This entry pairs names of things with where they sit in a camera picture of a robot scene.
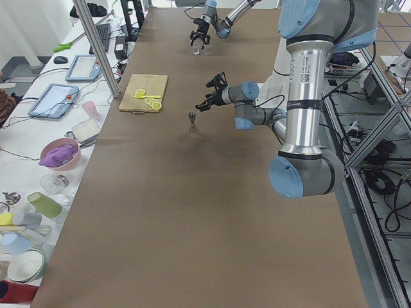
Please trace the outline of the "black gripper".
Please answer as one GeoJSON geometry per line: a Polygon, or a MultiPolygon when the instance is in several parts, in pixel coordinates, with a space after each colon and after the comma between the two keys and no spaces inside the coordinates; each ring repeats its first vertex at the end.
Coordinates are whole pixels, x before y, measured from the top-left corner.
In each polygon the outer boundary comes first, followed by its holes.
{"type": "Polygon", "coordinates": [[[210,36],[207,34],[208,29],[209,29],[209,23],[201,18],[195,18],[193,19],[193,23],[197,25],[197,30],[194,31],[192,30],[189,36],[190,39],[190,45],[192,46],[194,41],[197,38],[201,38],[202,40],[202,47],[201,49],[204,50],[204,48],[209,45],[210,42],[210,36]]]}
{"type": "Polygon", "coordinates": [[[205,97],[206,99],[208,99],[208,102],[205,101],[195,106],[195,108],[200,112],[210,110],[212,105],[223,106],[230,104],[230,100],[226,98],[226,95],[223,90],[214,91],[213,93],[206,94],[205,97]]]}

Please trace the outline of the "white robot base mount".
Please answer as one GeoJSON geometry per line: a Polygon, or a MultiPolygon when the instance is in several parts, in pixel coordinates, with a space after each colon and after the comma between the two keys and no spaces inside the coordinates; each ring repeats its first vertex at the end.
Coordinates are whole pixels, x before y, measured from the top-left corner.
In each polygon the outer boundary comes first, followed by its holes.
{"type": "Polygon", "coordinates": [[[256,105],[264,108],[286,108],[288,101],[291,56],[286,50],[286,40],[280,38],[272,74],[265,83],[259,83],[256,105]]]}

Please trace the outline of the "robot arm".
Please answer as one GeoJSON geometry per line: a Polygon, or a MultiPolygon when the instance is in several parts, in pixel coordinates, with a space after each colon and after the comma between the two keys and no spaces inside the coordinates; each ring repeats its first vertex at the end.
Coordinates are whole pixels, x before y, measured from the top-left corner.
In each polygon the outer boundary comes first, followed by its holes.
{"type": "Polygon", "coordinates": [[[376,40],[377,1],[286,1],[278,30],[290,54],[286,108],[256,105],[259,87],[253,81],[227,84],[217,74],[207,86],[212,93],[197,105],[201,112],[213,105],[233,105],[238,130],[268,126],[282,146],[269,165],[274,190],[285,198],[333,192],[344,178],[340,159],[318,144],[322,84],[332,54],[352,51],[376,40]]]}
{"type": "Polygon", "coordinates": [[[224,18],[218,16],[217,2],[206,1],[201,17],[193,19],[197,29],[190,33],[190,46],[194,54],[199,54],[210,42],[209,28],[212,26],[220,39],[226,39],[235,22],[247,13],[258,1],[242,1],[224,18]]]}

